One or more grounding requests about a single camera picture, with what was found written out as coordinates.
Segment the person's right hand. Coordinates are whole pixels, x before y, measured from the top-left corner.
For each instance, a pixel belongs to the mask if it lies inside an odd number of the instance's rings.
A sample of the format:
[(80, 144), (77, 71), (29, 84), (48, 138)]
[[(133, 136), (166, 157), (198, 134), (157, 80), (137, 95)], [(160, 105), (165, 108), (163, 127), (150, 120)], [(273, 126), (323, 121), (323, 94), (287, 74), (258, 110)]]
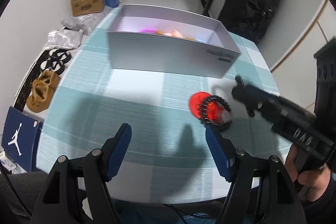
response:
[(303, 199), (309, 202), (314, 202), (322, 197), (326, 191), (331, 179), (331, 171), (327, 166), (324, 166), (321, 169), (308, 170), (299, 173), (294, 164), (297, 154), (298, 149), (292, 144), (285, 160), (285, 168), (292, 182), (298, 181), (301, 185), (308, 187), (308, 191)]

